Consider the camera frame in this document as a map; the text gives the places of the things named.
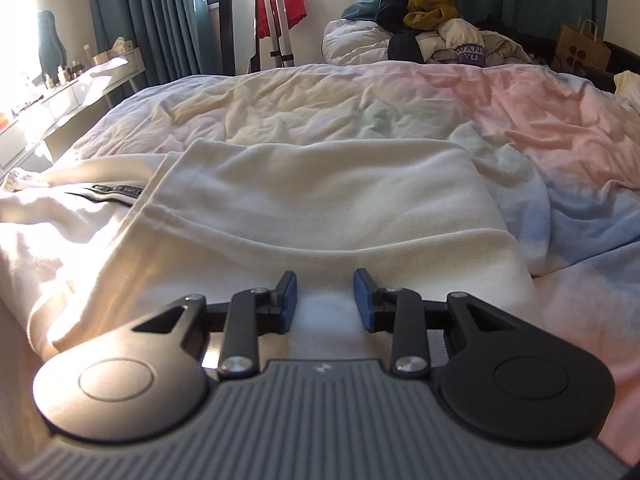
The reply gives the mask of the dark black garment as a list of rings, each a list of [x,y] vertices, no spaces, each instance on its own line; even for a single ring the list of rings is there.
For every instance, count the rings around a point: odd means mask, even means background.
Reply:
[[[378,7],[375,23],[390,33],[387,46],[387,58],[390,61],[424,64],[418,40],[418,31],[404,23],[408,13],[409,0],[385,0]]]

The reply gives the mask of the white upright panel appliance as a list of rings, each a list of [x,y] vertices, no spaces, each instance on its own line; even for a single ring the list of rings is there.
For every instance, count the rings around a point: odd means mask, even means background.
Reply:
[[[248,74],[256,55],[256,0],[219,0],[219,30],[224,74]]]

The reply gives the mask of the white dressing table with drawers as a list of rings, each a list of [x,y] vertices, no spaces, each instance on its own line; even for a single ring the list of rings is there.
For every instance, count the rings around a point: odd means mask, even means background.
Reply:
[[[46,160],[37,152],[48,136],[123,84],[137,92],[134,78],[144,72],[141,50],[134,48],[47,92],[1,130],[1,175],[34,156]]]

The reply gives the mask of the mustard yellow garment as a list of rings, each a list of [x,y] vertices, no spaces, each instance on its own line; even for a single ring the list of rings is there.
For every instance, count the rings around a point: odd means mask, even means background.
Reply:
[[[402,22],[410,29],[428,32],[458,16],[454,0],[408,0]]]

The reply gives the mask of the teal curtain left panel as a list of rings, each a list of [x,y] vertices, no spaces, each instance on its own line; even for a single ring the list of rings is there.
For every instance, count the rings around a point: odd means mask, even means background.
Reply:
[[[207,0],[89,0],[101,51],[132,41],[145,65],[145,87],[222,73]]]

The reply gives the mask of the purple printed shirt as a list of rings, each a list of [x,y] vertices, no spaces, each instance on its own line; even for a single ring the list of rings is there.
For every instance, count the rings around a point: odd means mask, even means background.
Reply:
[[[425,63],[494,67],[532,64],[515,41],[498,32],[480,30],[463,18],[453,18],[416,36]]]

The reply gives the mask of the white knit zip sweater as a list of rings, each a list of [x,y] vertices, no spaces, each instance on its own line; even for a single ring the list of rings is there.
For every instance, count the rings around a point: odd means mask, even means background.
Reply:
[[[43,358],[191,292],[298,278],[293,356],[365,356],[352,276],[465,290],[542,322],[518,243],[460,146],[356,140],[119,155],[22,174],[1,194],[1,302]]]

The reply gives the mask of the silver black tripod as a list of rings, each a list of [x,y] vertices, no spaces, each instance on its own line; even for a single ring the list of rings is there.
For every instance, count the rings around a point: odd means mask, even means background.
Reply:
[[[255,55],[250,60],[250,70],[259,72],[262,68],[262,52],[260,52],[259,38],[259,8],[255,0]],[[295,58],[291,44],[288,16],[286,15],[285,0],[262,0],[264,2],[266,19],[269,29],[271,49],[269,51],[274,65],[277,67],[293,67]]]

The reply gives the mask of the brown paper shopping bag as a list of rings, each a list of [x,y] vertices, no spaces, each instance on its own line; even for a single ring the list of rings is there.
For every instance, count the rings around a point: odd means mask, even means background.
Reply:
[[[598,25],[580,16],[576,25],[561,25],[551,68],[571,74],[584,67],[605,70],[610,57],[610,49],[599,37]]]

